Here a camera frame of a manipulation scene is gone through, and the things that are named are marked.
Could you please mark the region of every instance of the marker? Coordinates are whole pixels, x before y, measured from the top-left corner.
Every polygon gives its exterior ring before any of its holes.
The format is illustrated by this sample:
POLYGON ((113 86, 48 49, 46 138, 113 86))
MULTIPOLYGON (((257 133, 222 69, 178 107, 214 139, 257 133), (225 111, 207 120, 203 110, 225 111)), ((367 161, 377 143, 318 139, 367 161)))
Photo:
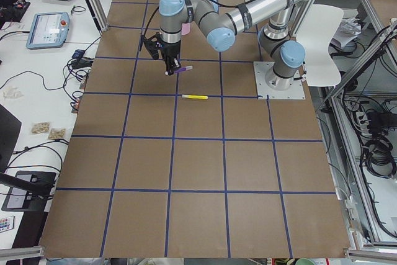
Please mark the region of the marker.
POLYGON ((183 71, 190 71, 193 69, 192 65, 185 66, 184 68, 178 68, 177 70, 174 71, 174 73, 181 73, 183 71))
POLYGON ((183 94, 182 98, 183 99, 208 99, 208 96, 194 96, 191 94, 183 94))

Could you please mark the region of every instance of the pink object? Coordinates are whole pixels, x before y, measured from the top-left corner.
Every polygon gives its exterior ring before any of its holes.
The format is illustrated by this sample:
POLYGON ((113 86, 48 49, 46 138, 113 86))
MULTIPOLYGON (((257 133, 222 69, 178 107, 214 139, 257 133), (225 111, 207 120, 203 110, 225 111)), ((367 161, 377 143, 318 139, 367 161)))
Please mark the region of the pink object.
POLYGON ((190 23, 182 24, 182 35, 187 35, 190 32, 190 23))

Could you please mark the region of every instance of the robotic arm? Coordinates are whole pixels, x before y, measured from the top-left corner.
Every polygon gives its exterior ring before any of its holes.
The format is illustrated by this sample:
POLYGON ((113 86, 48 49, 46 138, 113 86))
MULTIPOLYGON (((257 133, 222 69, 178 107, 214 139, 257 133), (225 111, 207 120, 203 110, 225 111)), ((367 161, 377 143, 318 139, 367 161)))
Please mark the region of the robotic arm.
POLYGON ((166 75, 181 67, 178 55, 181 49, 183 23, 196 22, 207 42, 218 52, 229 49, 235 35, 270 18, 258 35, 260 45, 274 58, 271 85, 283 90, 297 68, 303 63, 305 51, 294 41, 287 40, 288 21, 292 6, 307 0, 250 0, 230 12, 219 15, 214 0, 160 0, 161 31, 145 42, 145 47, 158 59, 158 50, 166 63, 166 75))

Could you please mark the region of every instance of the power strip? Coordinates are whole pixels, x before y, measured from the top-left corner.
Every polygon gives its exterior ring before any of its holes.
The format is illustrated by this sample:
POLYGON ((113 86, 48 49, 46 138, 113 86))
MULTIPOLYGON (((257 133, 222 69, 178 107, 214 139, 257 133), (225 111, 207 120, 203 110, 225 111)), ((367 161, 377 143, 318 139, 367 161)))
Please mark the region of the power strip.
POLYGON ((357 124, 360 127, 361 134, 365 137, 372 137, 372 134, 369 131, 370 122, 365 112, 356 111, 355 112, 355 119, 357 124))

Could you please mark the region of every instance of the chair seat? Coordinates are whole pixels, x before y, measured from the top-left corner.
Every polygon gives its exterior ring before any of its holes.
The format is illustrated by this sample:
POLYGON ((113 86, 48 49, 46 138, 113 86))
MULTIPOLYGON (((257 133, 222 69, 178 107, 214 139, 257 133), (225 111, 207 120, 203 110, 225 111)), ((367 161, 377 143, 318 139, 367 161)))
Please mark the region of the chair seat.
POLYGON ((296 38, 306 51, 306 80, 309 86, 335 86, 341 82, 341 74, 329 56, 328 46, 342 18, 342 9, 314 4, 299 28, 296 38))

